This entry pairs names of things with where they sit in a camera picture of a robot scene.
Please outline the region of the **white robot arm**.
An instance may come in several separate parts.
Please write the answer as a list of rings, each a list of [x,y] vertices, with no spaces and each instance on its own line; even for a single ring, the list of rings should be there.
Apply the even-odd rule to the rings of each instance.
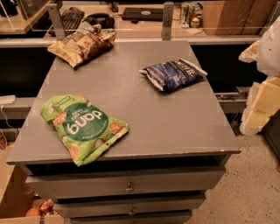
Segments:
[[[260,39],[256,64],[259,72],[280,76],[280,16]]]

